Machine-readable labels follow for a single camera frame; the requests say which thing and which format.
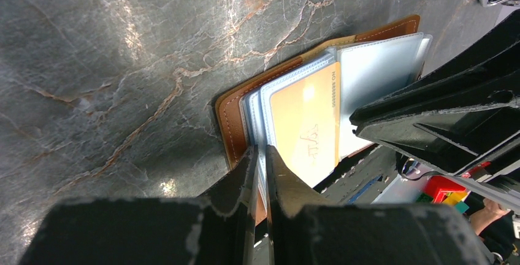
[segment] leather stitching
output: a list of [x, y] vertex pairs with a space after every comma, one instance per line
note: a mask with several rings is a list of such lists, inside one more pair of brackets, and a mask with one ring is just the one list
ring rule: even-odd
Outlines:
[[[369, 36], [367, 36], [367, 37], [365, 37], [365, 38], [361, 38], [361, 39], [355, 39], [355, 38], [354, 38], [353, 40], [348, 40], [348, 41], [343, 41], [343, 42], [339, 42], [339, 43], [334, 43], [334, 44], [331, 44], [330, 46], [342, 45], [342, 44], [347, 44], [347, 43], [354, 42], [354, 41], [365, 40], [365, 39], [368, 39], [368, 38], [371, 38], [371, 37], [375, 37], [375, 36], [377, 36], [377, 35], [379, 35], [379, 34], [383, 34], [383, 33], [385, 33], [385, 32], [388, 32], [388, 31], [390, 31], [390, 30], [396, 29], [396, 28], [398, 28], [398, 27], [401, 27], [401, 26], [403, 26], [403, 25], [406, 25], [407, 23], [412, 23], [412, 22], [413, 22], [413, 29], [412, 29], [412, 31], [415, 31], [415, 27], [416, 27], [416, 25], [417, 25], [417, 21], [416, 21], [416, 20], [410, 20], [410, 21], [406, 21], [406, 22], [404, 22], [404, 23], [401, 23], [400, 25], [397, 25], [397, 26], [395, 26], [395, 27], [388, 28], [388, 29], [386, 29], [386, 30], [383, 30], [383, 31], [381, 31], [381, 32], [378, 32], [378, 33], [376, 33], [376, 34], [369, 35]], [[310, 55], [309, 55], [309, 58], [311, 58], [311, 57], [313, 57], [314, 55], [318, 54], [320, 51], [322, 51], [322, 50], [319, 50], [319, 51], [314, 52], [313, 54], [310, 54]], [[233, 152], [233, 158], [235, 159], [235, 163], [238, 163], [239, 160], [238, 160], [238, 158], [237, 158], [237, 154], [236, 154], [236, 151], [235, 151], [235, 145], [233, 144], [233, 135], [231, 135], [231, 127], [229, 126], [229, 120], [228, 120], [228, 115], [227, 115], [227, 113], [226, 113], [226, 108], [228, 107], [228, 105], [229, 105], [230, 103], [232, 103], [233, 101], [235, 101], [237, 98], [241, 98], [242, 96], [246, 95], [246, 94], [247, 94], [248, 92], [250, 92], [251, 90], [258, 88], [259, 86], [262, 86], [263, 84], [265, 84], [265, 83], [267, 83], [267, 82], [273, 80], [274, 78], [276, 78], [276, 77], [278, 77], [278, 76], [284, 74], [284, 73], [287, 72], [288, 70], [290, 70], [290, 69], [292, 69], [292, 68], [294, 68], [294, 67], [296, 67], [296, 66], [299, 66], [300, 64], [295, 64], [295, 65], [293, 65], [293, 66], [288, 67], [287, 69], [285, 69], [285, 70], [283, 70], [283, 71], [280, 71], [278, 74], [272, 76], [271, 78], [269, 78], [269, 79], [267, 79], [267, 80], [264, 80], [264, 81], [261, 82], [259, 85], [254, 86], [254, 87], [252, 87], [252, 88], [250, 88], [250, 89], [244, 91], [243, 93], [237, 95], [236, 97], [234, 97], [233, 99], [231, 99], [230, 101], [228, 101], [228, 102], [224, 105], [224, 110], [223, 110], [223, 112], [224, 112], [224, 117], [225, 117], [225, 119], [226, 119], [226, 124], [227, 124], [227, 126], [228, 126], [228, 127], [227, 127], [227, 131], [228, 131], [228, 133], [229, 133], [229, 141], [231, 141], [231, 149], [232, 149], [232, 152]]]

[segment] gray marble surface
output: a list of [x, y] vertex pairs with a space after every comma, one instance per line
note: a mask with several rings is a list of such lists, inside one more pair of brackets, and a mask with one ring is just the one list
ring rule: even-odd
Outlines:
[[213, 103], [331, 37], [411, 13], [431, 71], [489, 31], [476, 0], [0, 0], [0, 263], [70, 196], [196, 196], [228, 167]]

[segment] orange card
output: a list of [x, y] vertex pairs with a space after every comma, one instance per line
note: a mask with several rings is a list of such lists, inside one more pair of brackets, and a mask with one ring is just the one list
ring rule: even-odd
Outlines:
[[311, 187], [338, 164], [340, 74], [336, 62], [270, 99], [278, 152]]

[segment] wallet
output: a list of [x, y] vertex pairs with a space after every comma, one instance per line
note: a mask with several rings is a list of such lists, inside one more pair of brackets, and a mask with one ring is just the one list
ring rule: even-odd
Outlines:
[[322, 53], [328, 47], [385, 40], [393, 37], [414, 34], [419, 27], [418, 15], [410, 15], [386, 26], [366, 33], [332, 39], [319, 44], [315, 48], [284, 63], [279, 64], [255, 77], [247, 80], [221, 95], [215, 103], [216, 117], [226, 150], [229, 168], [232, 169], [250, 144], [247, 125], [243, 122], [244, 115], [240, 106], [241, 99], [248, 93], [260, 89], [266, 83], [294, 70], [304, 62]]

